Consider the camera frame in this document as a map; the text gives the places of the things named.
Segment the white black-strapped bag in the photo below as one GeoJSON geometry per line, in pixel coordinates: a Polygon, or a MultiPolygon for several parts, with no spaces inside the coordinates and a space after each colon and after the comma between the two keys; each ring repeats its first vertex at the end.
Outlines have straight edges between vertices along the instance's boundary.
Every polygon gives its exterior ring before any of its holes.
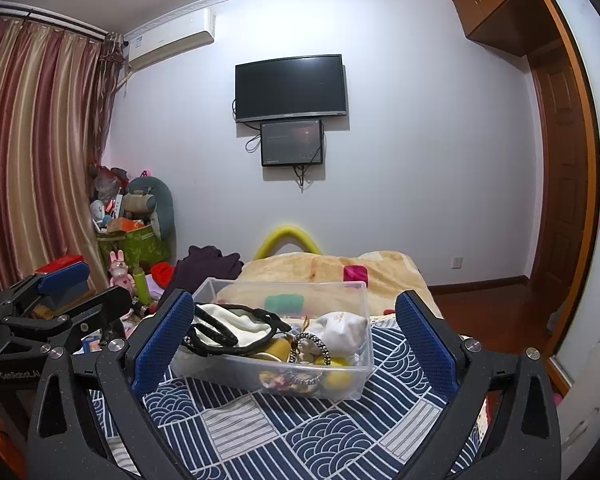
{"type": "Polygon", "coordinates": [[[182,346],[197,356],[248,356],[263,350],[291,326],[277,314],[242,304],[196,302],[182,346]]]}

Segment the yellow round ball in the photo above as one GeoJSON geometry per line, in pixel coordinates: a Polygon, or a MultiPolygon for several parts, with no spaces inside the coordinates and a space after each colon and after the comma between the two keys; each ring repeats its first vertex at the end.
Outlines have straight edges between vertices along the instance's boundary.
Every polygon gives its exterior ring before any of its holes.
{"type": "Polygon", "coordinates": [[[331,358],[329,362],[329,371],[322,376],[322,387],[328,391],[343,391],[350,387],[353,382],[353,376],[344,369],[350,364],[343,358],[331,358]]]}

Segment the white drawstring pouch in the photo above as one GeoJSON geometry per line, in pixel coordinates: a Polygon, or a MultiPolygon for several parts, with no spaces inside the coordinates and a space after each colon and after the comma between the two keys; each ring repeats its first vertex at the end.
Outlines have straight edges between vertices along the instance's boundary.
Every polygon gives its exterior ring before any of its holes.
{"type": "Polygon", "coordinates": [[[329,312],[309,322],[306,331],[324,342],[333,358],[350,358],[366,341],[368,321],[351,312],[329,312]]]}

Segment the clear plastic storage box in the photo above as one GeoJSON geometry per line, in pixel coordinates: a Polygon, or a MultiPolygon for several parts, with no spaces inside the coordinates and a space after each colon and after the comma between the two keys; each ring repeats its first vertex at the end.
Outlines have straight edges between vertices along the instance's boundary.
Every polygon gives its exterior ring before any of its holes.
{"type": "Polygon", "coordinates": [[[231,332],[227,344],[203,333],[206,356],[181,346],[173,373],[222,386],[333,401],[361,396],[373,370],[372,331],[362,282],[243,282],[208,278],[196,307],[231,332]]]}

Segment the dried flower bundle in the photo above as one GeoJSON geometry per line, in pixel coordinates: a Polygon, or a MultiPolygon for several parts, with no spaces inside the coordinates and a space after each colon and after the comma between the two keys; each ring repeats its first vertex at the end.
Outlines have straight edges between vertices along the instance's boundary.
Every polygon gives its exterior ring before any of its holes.
{"type": "Polygon", "coordinates": [[[276,370],[264,370],[259,373],[259,380],[263,388],[278,393],[306,390],[306,386],[291,372],[277,373],[276,370]]]}

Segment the pink rabbit toy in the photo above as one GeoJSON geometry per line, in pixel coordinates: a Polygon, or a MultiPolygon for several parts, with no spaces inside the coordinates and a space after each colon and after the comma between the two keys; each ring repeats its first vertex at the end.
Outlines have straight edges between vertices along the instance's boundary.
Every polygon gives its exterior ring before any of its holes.
{"type": "Polygon", "coordinates": [[[125,256],[122,249],[116,252],[112,250],[109,253],[109,274],[111,287],[119,286],[126,289],[131,296],[135,295],[135,283],[131,274],[129,274],[129,267],[125,262],[125,256]]]}

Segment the green bottle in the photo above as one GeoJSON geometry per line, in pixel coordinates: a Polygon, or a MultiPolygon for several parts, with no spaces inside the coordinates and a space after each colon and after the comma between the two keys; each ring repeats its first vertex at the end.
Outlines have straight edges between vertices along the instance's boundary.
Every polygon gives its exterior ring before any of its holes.
{"type": "Polygon", "coordinates": [[[146,274],[140,266],[136,266],[132,271],[132,277],[135,285],[135,293],[138,301],[143,306],[151,304],[151,296],[146,281],[146,274]]]}

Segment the blue patterned bedspread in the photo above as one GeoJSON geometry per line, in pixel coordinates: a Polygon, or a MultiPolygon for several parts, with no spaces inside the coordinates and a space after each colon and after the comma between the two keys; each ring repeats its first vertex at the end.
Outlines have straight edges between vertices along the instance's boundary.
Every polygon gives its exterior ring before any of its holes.
{"type": "Polygon", "coordinates": [[[197,479],[391,479],[441,415],[393,316],[372,323],[358,400],[274,396],[168,373],[144,403],[197,479]]]}

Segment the striped curtain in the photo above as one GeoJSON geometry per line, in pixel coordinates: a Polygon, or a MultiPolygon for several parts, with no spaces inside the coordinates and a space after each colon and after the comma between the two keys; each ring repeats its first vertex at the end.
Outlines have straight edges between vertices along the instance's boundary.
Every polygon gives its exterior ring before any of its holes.
{"type": "Polygon", "coordinates": [[[79,255],[91,288],[108,278],[90,211],[124,61],[103,40],[0,15],[0,290],[79,255]]]}

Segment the beige fluffy blanket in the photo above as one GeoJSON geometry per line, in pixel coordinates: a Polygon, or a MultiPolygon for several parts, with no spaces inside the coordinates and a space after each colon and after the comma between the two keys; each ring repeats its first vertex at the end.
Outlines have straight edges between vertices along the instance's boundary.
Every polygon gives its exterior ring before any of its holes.
{"type": "Polygon", "coordinates": [[[267,296],[298,294],[303,309],[319,315],[330,310],[356,311],[353,301],[360,291],[356,282],[344,282],[342,269],[348,264],[365,266],[368,313],[381,316],[392,310],[396,297],[414,290],[437,318],[442,313],[414,261],[402,252],[378,250],[356,258],[291,252],[247,263],[238,279],[216,294],[221,302],[262,307],[267,296]]]}

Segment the green sponge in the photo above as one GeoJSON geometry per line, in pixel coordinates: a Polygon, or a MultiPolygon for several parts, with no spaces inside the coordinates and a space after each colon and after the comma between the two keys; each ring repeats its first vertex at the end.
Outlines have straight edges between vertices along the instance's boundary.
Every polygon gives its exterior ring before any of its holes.
{"type": "Polygon", "coordinates": [[[267,296],[264,308],[277,315],[299,315],[303,311],[304,298],[298,294],[277,294],[267,296]]]}

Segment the yellow foam arch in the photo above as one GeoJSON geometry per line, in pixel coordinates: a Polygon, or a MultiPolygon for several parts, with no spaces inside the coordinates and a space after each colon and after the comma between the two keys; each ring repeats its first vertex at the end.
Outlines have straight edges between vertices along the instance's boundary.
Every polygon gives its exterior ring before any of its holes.
{"type": "Polygon", "coordinates": [[[291,224],[283,224],[268,233],[252,258],[260,260],[271,257],[279,248],[288,244],[297,246],[302,252],[314,255],[322,254],[314,239],[305,230],[291,224]]]}

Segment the wooden overhead cabinet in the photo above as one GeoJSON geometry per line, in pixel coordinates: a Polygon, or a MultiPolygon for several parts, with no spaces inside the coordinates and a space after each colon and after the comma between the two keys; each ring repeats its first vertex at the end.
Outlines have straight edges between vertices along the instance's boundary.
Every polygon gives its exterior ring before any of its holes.
{"type": "Polygon", "coordinates": [[[467,39],[525,56],[559,39],[544,0],[452,0],[467,39]]]}

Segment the white wall socket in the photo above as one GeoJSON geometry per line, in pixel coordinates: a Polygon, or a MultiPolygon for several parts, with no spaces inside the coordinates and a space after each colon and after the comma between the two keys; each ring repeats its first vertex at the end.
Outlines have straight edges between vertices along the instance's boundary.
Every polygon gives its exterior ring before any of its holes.
{"type": "Polygon", "coordinates": [[[452,268],[460,269],[463,266],[464,259],[462,257],[454,257],[452,259],[452,268]]]}

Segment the large wall television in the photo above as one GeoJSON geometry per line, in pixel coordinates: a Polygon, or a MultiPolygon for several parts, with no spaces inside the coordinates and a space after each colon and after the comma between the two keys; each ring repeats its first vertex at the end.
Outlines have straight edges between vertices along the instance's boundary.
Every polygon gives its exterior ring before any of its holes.
{"type": "Polygon", "coordinates": [[[235,120],[348,114],[342,56],[273,58],[235,67],[235,120]]]}

